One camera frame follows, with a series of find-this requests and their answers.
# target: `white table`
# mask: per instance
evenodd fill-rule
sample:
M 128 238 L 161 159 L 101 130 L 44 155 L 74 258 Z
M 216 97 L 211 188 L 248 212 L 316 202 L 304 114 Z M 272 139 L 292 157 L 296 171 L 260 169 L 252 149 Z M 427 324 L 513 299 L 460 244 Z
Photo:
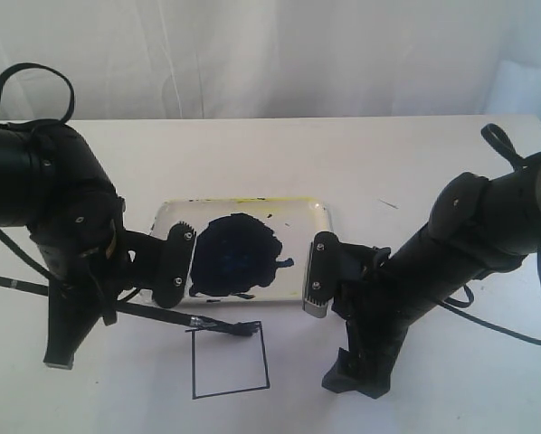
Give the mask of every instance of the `white table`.
M 541 149 L 541 123 L 530 116 L 72 125 L 126 197 L 131 230 L 147 231 L 166 199 L 312 195 L 329 207 L 341 240 L 396 250 L 452 178 L 510 170 L 479 134 L 490 121 L 520 154 Z M 38 257 L 25 230 L 8 233 Z M 41 281 L 1 245 L 0 274 Z M 472 286 L 472 313 L 541 337 L 533 259 Z M 541 348 L 439 308 L 411 328 L 392 390 L 377 401 L 320 387 L 346 346 L 333 314 L 203 307 L 221 319 L 262 320 L 271 387 L 192 401 L 183 327 L 129 316 L 98 324 L 65 372 L 42 364 L 46 313 L 44 298 L 0 288 L 0 433 L 541 433 Z

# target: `white backdrop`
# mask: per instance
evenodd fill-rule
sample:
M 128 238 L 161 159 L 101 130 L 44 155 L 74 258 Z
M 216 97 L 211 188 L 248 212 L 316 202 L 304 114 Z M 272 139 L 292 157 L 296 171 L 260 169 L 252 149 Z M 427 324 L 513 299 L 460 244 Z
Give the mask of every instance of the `white backdrop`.
M 0 0 L 0 71 L 75 118 L 535 113 L 541 0 Z M 20 75 L 0 118 L 62 112 Z

